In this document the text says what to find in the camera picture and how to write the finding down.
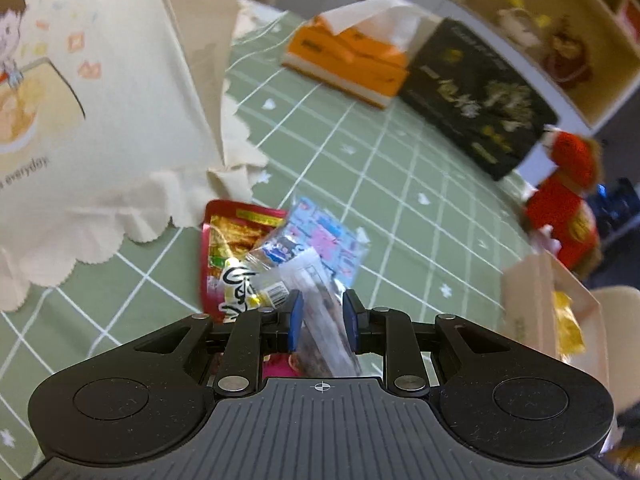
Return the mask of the dark dried fruit packet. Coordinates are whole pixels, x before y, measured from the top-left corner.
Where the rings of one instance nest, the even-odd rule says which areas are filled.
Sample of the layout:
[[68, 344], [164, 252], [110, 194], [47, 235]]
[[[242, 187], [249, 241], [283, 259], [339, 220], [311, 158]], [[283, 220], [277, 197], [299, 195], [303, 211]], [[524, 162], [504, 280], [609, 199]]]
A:
[[262, 279], [275, 306], [284, 292], [298, 290], [303, 297], [303, 322], [295, 354], [308, 377], [357, 377], [360, 366], [350, 350], [342, 304], [326, 274], [318, 252], [307, 248], [292, 260], [276, 266]]

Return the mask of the blue pink candy packet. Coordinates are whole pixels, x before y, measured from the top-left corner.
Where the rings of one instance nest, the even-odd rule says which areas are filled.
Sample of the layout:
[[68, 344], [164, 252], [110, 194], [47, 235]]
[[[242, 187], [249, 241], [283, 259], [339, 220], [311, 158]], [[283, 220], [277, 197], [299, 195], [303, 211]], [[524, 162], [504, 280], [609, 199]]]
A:
[[306, 196], [294, 196], [284, 222], [246, 256], [257, 269], [272, 269], [314, 248], [339, 294], [351, 288], [369, 252], [369, 239], [345, 226]]

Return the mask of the large red snack pouch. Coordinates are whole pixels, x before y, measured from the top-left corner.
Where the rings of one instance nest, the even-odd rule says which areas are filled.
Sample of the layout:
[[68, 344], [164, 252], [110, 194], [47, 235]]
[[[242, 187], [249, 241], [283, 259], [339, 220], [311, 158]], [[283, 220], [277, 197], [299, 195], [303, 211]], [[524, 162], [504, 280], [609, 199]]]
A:
[[214, 322], [232, 322], [260, 306], [245, 261], [248, 253], [285, 220], [282, 209], [270, 209], [234, 200], [212, 200], [206, 205], [201, 244], [202, 309]]

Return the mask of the gold foil snack packet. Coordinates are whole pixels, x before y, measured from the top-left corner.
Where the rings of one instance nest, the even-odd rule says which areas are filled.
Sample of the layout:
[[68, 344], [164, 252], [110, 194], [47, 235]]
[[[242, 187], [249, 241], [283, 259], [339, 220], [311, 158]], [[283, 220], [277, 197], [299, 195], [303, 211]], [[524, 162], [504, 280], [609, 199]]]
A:
[[586, 351], [584, 335], [572, 310], [573, 300], [566, 292], [553, 292], [555, 343], [560, 360], [568, 363], [572, 356]]

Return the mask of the green grid tablecloth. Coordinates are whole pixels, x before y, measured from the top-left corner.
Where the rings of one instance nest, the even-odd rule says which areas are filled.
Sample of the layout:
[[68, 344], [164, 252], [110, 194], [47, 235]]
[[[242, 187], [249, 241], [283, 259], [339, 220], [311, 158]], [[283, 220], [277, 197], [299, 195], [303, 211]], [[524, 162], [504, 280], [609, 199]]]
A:
[[[497, 328], [501, 273], [529, 251], [510, 206], [522, 180], [486, 178], [404, 104], [382, 112], [283, 68], [298, 25], [291, 13], [264, 15], [232, 50], [229, 92], [269, 159], [255, 202], [278, 208], [308, 197], [353, 230], [369, 246], [354, 284], [367, 306]], [[44, 378], [198, 310], [199, 249], [196, 229], [124, 240], [110, 261], [80, 264], [2, 315], [3, 478], [40, 462], [27, 402]]]

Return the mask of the pink cardboard box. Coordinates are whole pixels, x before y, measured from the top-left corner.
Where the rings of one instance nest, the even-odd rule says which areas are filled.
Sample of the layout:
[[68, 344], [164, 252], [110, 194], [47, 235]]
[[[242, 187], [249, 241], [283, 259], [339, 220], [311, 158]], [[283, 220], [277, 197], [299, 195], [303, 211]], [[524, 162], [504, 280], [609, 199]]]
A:
[[[586, 344], [574, 356], [561, 352], [556, 341], [558, 323], [554, 295], [562, 292]], [[610, 384], [608, 350], [600, 302], [548, 252], [531, 254], [502, 272], [501, 301], [504, 309], [500, 333], [547, 356], [561, 360]]]

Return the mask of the red plush horse toy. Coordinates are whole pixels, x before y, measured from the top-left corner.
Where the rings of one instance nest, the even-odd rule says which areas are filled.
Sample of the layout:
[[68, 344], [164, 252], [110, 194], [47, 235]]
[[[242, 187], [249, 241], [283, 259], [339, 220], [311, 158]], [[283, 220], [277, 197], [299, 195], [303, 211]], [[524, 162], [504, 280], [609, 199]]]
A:
[[555, 170], [526, 200], [521, 225], [527, 233], [547, 229], [560, 244], [555, 257], [583, 281], [602, 261], [597, 220], [586, 201], [603, 177], [600, 144], [555, 127], [541, 143]]

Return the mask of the beige chair right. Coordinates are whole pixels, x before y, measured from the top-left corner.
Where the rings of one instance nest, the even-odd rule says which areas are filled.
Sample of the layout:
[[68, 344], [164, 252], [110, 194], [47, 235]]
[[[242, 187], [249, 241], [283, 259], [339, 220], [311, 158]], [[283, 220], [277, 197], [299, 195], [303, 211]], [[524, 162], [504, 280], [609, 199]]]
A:
[[608, 390], [617, 413], [639, 402], [640, 307], [639, 291], [630, 286], [595, 289], [600, 302], [608, 348]]

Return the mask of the black plum gift bag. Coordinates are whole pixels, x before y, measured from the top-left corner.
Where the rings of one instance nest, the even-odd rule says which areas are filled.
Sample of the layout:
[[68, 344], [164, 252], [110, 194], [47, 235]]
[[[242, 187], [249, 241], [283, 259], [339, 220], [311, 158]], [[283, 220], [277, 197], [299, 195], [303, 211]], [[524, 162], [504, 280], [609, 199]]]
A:
[[498, 181], [558, 115], [490, 44], [445, 18], [413, 58], [399, 96]]

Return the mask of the orange tissue box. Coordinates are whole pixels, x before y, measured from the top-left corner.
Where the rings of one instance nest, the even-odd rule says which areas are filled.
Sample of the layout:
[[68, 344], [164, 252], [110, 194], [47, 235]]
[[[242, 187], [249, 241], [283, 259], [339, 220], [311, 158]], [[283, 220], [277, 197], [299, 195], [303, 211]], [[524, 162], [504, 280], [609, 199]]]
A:
[[407, 0], [362, 0], [306, 21], [288, 44], [282, 64], [386, 108], [441, 21]]

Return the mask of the wooden display shelf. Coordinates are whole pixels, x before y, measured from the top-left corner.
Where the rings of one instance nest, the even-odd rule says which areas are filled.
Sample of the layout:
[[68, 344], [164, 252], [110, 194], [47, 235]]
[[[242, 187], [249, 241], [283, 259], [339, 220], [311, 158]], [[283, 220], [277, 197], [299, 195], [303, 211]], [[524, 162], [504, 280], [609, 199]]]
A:
[[598, 131], [639, 85], [639, 0], [450, 0], [489, 24]]

